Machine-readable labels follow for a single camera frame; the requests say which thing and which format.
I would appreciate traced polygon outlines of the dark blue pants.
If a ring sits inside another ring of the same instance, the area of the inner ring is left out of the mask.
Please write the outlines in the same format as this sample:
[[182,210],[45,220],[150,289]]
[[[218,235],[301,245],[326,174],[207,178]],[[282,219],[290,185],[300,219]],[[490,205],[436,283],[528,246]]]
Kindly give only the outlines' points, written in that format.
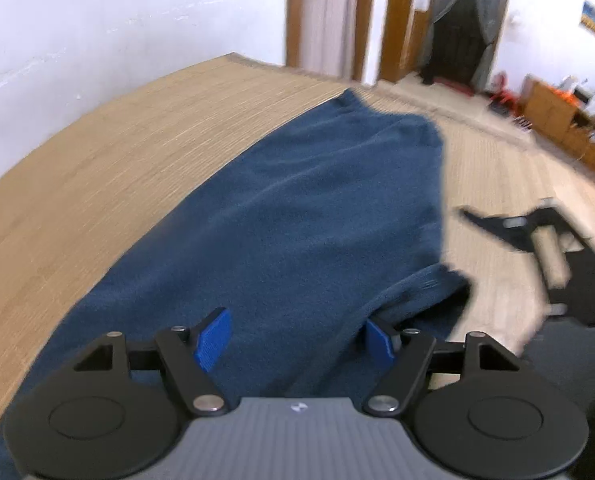
[[[70,311],[0,420],[0,479],[430,479],[383,375],[375,316],[448,336],[471,285],[442,259],[443,139],[353,91],[217,171]],[[217,308],[210,377],[230,411],[188,416],[156,334]]]

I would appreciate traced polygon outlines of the wooden low cabinet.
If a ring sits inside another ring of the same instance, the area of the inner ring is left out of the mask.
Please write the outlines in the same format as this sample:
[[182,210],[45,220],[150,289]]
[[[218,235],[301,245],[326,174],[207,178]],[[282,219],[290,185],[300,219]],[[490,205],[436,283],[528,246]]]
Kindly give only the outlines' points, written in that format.
[[595,172],[595,116],[531,75],[524,79],[519,102],[534,131]]

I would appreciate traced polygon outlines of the red stool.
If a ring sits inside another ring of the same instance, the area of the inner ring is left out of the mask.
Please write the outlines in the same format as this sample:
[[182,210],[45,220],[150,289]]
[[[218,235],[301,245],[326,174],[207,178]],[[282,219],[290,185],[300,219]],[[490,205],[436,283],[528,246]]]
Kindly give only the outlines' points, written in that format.
[[519,109],[519,95],[507,88],[508,77],[505,72],[499,72],[491,81],[491,99],[488,108],[503,117],[517,116]]

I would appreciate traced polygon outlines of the dark doorway with curtain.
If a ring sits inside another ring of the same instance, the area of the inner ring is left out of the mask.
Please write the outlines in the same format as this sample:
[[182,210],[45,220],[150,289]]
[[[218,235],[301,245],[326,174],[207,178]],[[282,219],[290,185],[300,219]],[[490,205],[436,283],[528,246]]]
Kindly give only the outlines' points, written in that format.
[[425,84],[436,78],[485,89],[508,0],[432,0],[418,65]]

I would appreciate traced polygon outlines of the wooden door frame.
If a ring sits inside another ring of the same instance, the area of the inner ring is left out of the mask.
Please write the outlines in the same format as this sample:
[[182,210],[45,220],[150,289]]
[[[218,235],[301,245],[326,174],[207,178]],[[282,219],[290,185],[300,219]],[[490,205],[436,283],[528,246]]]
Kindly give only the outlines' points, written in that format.
[[287,0],[286,64],[372,86],[404,77],[415,0]]

